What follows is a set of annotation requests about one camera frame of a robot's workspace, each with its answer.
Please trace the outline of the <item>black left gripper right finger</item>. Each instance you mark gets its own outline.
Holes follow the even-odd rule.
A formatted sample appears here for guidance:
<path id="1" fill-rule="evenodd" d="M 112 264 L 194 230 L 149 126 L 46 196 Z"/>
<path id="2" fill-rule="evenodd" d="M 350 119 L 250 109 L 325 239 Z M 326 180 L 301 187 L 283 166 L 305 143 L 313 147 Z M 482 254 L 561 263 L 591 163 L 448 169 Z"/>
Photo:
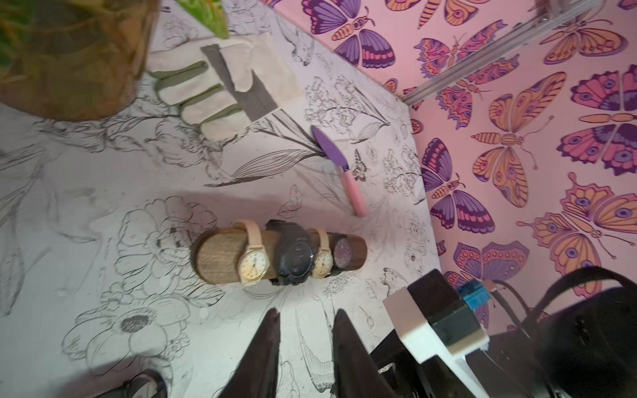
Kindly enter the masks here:
<path id="1" fill-rule="evenodd" d="M 373 360 L 343 309 L 333 322 L 332 393 L 335 397 L 395 397 L 393 390 L 378 373 Z"/>

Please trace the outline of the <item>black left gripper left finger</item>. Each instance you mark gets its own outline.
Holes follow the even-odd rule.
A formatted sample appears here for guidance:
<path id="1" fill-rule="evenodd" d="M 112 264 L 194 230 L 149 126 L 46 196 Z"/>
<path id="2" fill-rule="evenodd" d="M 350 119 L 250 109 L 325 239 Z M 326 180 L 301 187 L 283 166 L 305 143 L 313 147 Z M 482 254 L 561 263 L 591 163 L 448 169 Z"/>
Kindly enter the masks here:
<path id="1" fill-rule="evenodd" d="M 279 357 L 280 313 L 271 308 L 219 397 L 276 397 Z"/>

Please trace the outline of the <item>thin black watch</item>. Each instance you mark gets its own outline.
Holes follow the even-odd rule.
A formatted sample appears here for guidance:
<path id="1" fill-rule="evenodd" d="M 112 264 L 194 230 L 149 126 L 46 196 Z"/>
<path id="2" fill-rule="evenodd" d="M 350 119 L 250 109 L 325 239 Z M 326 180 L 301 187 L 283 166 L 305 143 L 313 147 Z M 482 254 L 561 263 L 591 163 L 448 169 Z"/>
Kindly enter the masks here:
<path id="1" fill-rule="evenodd" d="M 135 375 L 109 391 L 95 396 L 95 398 L 167 398 L 169 391 L 164 378 L 154 370 L 146 370 Z"/>

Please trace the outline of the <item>cream strap watch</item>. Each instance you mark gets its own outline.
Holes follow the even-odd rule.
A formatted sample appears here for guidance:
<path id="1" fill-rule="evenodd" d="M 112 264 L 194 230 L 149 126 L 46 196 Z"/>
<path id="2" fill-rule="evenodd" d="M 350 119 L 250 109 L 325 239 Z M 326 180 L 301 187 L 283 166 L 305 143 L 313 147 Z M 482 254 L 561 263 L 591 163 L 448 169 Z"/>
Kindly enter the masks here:
<path id="1" fill-rule="evenodd" d="M 237 262 L 237 273 L 242 286 L 258 284 L 270 268 L 270 259 L 263 244 L 260 227 L 250 220 L 240 220 L 233 225 L 247 234 L 247 246 Z"/>

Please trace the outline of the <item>translucent beige watch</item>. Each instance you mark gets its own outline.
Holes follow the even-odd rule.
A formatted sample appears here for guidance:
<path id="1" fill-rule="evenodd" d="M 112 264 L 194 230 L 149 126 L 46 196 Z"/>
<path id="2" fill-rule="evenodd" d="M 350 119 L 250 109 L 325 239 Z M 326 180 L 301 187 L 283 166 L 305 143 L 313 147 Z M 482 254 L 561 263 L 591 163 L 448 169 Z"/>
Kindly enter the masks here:
<path id="1" fill-rule="evenodd" d="M 314 269 L 311 276 L 323 279 L 332 273 L 334 266 L 333 254 L 329 245 L 329 236 L 324 229 L 310 229 L 318 236 L 318 249 L 314 257 Z"/>

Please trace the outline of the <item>black chunky sport watch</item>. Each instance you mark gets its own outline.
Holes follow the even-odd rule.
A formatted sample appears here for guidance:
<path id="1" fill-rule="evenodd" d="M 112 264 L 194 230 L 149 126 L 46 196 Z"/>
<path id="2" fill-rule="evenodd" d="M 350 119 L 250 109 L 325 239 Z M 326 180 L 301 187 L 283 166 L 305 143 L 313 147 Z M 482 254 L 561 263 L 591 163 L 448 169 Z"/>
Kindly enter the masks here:
<path id="1" fill-rule="evenodd" d="M 308 280 L 315 268 L 315 251 L 310 235 L 300 225 L 282 220 L 269 220 L 266 229 L 279 232 L 280 240 L 275 249 L 273 285 L 299 285 Z"/>

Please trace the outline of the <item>black round watch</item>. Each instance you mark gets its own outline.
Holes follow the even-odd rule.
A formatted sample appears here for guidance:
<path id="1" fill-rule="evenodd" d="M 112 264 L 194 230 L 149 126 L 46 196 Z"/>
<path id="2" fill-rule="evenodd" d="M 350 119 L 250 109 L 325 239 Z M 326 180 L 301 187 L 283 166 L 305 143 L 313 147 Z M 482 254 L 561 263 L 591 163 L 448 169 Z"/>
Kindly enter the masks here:
<path id="1" fill-rule="evenodd" d="M 339 275 L 348 271 L 353 260 L 353 247 L 344 234 L 333 234 L 331 241 L 331 251 L 333 255 L 333 268 L 331 276 Z"/>

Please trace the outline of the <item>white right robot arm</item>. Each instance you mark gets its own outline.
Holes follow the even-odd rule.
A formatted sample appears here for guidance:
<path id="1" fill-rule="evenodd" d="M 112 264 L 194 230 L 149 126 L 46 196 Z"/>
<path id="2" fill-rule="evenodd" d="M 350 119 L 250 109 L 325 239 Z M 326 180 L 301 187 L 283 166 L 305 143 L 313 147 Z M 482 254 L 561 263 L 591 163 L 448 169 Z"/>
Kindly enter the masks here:
<path id="1" fill-rule="evenodd" d="M 586 282 L 616 287 L 564 308 L 542 312 L 562 293 Z M 636 284 L 599 267 L 558 280 L 514 331 L 493 335 L 468 357 L 490 397 L 634 397 Z"/>

